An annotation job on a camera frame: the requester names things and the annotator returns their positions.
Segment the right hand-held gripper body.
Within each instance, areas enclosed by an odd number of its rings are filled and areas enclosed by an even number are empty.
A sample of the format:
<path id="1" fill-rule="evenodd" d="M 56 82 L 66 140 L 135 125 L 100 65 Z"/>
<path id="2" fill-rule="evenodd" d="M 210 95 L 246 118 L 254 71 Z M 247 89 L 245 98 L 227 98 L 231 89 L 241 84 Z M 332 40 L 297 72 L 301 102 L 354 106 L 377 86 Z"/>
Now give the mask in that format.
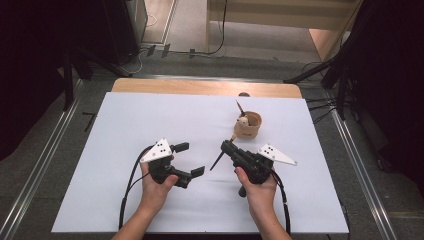
<path id="1" fill-rule="evenodd" d="M 281 151 L 269 144 L 264 145 L 257 153 L 239 148 L 239 151 L 231 156 L 231 160 L 234 167 L 241 167 L 245 171 L 253 184 L 262 184 L 272 176 L 277 181 L 282 196 L 286 197 L 283 182 L 273 169 L 273 165 L 275 162 L 282 162 L 296 166 L 297 163 Z"/>

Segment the black metal stand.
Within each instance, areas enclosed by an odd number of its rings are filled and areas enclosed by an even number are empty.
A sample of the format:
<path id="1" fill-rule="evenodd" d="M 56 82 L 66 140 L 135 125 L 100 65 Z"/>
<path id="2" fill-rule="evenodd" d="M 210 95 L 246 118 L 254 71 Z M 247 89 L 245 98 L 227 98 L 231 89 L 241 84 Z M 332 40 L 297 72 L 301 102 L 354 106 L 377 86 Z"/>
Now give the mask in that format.
<path id="1" fill-rule="evenodd" d="M 122 70 L 119 70 L 117 67 L 108 63 L 106 60 L 102 59 L 100 56 L 91 53 L 90 51 L 80 48 L 73 47 L 67 48 L 63 52 L 63 78 L 64 78 L 64 93 L 65 93 L 65 103 L 63 110 L 67 111 L 70 109 L 71 104 L 74 102 L 74 85 L 72 77 L 72 68 L 75 68 L 78 75 L 83 79 L 91 79 L 93 72 L 88 65 L 88 60 L 97 63 L 102 66 L 104 69 L 115 74 L 118 77 L 132 77 L 132 74 L 125 73 Z"/>
<path id="2" fill-rule="evenodd" d="M 331 59 L 319 64 L 318 66 L 301 73 L 300 75 L 284 80 L 285 84 L 297 84 L 308 77 L 327 70 L 323 79 L 321 80 L 321 86 L 324 89 L 330 89 L 335 84 L 338 84 L 338 95 L 336 100 L 336 111 L 339 117 L 344 120 L 344 104 L 347 90 L 347 82 L 349 77 L 349 66 L 340 56 L 332 57 Z"/>

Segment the black floor bracket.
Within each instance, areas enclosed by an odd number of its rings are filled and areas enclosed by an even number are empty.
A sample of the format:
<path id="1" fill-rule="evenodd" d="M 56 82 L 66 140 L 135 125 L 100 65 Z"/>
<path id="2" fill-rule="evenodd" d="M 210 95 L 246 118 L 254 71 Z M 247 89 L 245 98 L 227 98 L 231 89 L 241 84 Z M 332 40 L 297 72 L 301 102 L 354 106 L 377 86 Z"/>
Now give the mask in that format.
<path id="1" fill-rule="evenodd" d="M 89 119 L 86 127 L 84 128 L 84 132 L 88 132 L 90 130 L 90 128 L 91 128 L 91 126 L 92 126 L 92 124 L 93 124 L 93 122 L 94 122 L 97 114 L 96 113 L 92 113 L 92 112 L 82 112 L 82 115 L 89 116 L 90 117 L 90 119 Z"/>

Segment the brown pen holder with bear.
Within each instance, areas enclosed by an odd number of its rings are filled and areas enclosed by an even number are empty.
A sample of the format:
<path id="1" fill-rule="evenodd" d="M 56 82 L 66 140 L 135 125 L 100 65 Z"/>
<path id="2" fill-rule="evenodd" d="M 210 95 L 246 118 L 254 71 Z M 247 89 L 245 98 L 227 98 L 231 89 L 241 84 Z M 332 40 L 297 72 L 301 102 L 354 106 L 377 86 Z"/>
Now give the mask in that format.
<path id="1" fill-rule="evenodd" d="M 234 125 L 234 134 L 240 139 L 254 139 L 262 124 L 262 117 L 256 112 L 247 111 L 239 116 Z"/>

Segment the person's left hand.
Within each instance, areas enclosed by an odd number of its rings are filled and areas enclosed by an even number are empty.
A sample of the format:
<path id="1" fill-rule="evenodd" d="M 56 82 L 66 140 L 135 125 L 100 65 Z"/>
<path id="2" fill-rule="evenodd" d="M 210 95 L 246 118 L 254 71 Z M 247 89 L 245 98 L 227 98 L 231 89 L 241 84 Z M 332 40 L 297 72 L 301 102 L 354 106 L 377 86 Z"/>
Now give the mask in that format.
<path id="1" fill-rule="evenodd" d="M 141 163 L 140 167 L 144 178 L 142 179 L 142 196 L 139 209 L 144 214 L 154 216 L 165 204 L 167 195 L 177 182 L 178 177 L 169 175 L 163 183 L 158 184 L 151 177 L 147 163 Z"/>

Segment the light wooden furniture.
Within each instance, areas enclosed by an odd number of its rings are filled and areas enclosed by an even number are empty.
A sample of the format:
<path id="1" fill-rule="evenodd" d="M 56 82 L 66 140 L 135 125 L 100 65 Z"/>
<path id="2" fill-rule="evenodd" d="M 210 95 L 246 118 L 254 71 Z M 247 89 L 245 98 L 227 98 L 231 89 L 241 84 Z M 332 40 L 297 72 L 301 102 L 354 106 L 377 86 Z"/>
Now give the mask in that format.
<path id="1" fill-rule="evenodd" d="M 355 21 L 364 0 L 206 0 L 206 47 L 209 23 L 227 22 L 308 29 L 322 61 Z"/>

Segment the metal floor rail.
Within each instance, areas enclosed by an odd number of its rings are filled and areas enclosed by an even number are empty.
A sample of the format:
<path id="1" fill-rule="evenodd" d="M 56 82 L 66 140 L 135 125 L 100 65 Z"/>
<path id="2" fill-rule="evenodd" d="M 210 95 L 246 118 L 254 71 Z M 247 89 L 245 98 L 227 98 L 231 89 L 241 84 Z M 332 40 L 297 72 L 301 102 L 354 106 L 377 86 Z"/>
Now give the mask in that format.
<path id="1" fill-rule="evenodd" d="M 346 121 L 339 116 L 336 110 L 332 110 L 331 115 L 382 240 L 398 240 L 387 211 L 366 170 Z"/>
<path id="2" fill-rule="evenodd" d="M 63 111 L 56 123 L 52 134 L 50 135 L 43 151 L 40 153 L 25 185 L 14 201 L 7 218 L 0 229 L 0 240 L 12 240 L 31 201 L 50 165 L 50 162 L 59 146 L 64 133 L 66 132 L 70 121 L 77 109 L 81 94 L 84 89 L 84 82 L 79 79 L 74 86 L 74 100 L 69 108 Z"/>

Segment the person's right hand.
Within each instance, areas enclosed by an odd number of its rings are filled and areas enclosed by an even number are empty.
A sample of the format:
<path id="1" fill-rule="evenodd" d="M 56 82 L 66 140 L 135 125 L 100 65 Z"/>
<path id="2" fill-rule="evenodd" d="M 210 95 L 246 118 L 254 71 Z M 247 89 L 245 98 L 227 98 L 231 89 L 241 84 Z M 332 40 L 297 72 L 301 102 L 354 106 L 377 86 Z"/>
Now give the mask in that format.
<path id="1" fill-rule="evenodd" d="M 253 184 L 241 167 L 235 168 L 235 173 L 246 190 L 249 210 L 254 219 L 270 219 L 275 217 L 274 197 L 276 181 L 269 176 L 262 184 Z"/>

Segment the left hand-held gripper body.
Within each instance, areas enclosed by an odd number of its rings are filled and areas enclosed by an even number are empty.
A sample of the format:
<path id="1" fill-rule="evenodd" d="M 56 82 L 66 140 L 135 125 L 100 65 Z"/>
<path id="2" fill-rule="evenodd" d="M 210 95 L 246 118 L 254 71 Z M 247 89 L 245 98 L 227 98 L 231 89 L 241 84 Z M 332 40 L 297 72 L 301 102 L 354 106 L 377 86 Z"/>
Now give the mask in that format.
<path id="1" fill-rule="evenodd" d="M 166 138 L 160 139 L 148 149 L 140 162 L 148 164 L 150 175 L 156 183 L 161 184 L 169 175 L 176 175 L 178 180 L 175 186 L 186 189 L 192 179 L 191 174 L 178 170 L 171 164 L 173 153 L 170 146 Z"/>

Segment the white table sheet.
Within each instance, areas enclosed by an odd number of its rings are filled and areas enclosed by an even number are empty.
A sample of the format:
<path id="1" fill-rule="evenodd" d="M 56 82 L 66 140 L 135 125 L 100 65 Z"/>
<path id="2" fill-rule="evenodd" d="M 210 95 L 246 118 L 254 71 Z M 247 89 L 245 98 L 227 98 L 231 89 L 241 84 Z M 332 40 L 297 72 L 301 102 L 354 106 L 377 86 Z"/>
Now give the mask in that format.
<path id="1" fill-rule="evenodd" d="M 348 230 L 306 102 L 290 98 L 108 93 L 97 114 L 62 201 L 55 233 L 114 232 L 139 204 L 134 164 L 146 147 L 161 138 L 188 142 L 173 164 L 182 171 L 205 167 L 186 189 L 175 187 L 149 227 L 151 233 L 254 233 L 257 228 L 240 197 L 240 183 L 229 157 L 210 167 L 231 137 L 240 110 L 261 115 L 252 140 L 236 140 L 243 150 L 270 144 L 297 163 L 278 163 L 286 197 L 274 206 L 294 233 L 345 233 Z"/>

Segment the black curtain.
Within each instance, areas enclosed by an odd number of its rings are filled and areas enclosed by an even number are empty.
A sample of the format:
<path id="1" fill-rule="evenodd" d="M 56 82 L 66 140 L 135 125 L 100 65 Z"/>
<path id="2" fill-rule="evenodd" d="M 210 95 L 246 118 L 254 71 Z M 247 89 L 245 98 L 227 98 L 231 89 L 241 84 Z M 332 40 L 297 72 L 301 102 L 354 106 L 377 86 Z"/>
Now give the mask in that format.
<path id="1" fill-rule="evenodd" d="M 379 159 L 424 197 L 424 0 L 363 0 L 340 55 Z"/>
<path id="2" fill-rule="evenodd" d="M 0 161 L 64 95 L 63 52 L 117 67 L 137 54 L 131 0 L 0 0 Z"/>

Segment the wooden table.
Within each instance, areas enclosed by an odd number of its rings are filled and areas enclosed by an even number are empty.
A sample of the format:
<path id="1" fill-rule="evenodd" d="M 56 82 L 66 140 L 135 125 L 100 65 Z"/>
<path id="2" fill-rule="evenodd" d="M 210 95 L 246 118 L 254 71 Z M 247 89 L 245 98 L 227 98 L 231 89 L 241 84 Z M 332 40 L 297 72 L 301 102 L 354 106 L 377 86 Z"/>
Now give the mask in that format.
<path id="1" fill-rule="evenodd" d="M 302 97 L 300 88 L 294 84 L 188 79 L 119 78 L 113 84 L 112 92 L 222 96 L 239 96 L 241 93 L 247 93 L 251 97 L 296 99 Z"/>

